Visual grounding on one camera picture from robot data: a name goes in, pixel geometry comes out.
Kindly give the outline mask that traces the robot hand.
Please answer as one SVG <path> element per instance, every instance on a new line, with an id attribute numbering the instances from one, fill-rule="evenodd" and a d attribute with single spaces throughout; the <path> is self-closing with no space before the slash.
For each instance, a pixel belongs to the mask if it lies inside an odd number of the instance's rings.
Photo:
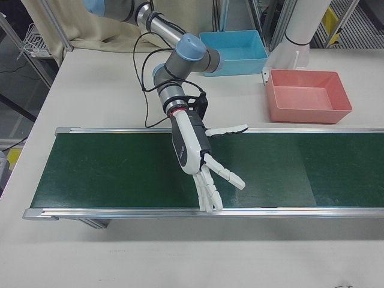
<path id="1" fill-rule="evenodd" d="M 172 124 L 173 147 L 181 169 L 193 176 L 199 209 L 206 212 L 221 211 L 222 199 L 214 185 L 211 172 L 240 190 L 245 188 L 245 182 L 212 157 L 209 138 L 239 134 L 246 131 L 248 125 L 207 129 L 198 113 L 187 109 L 177 109 L 169 115 L 169 118 Z"/>

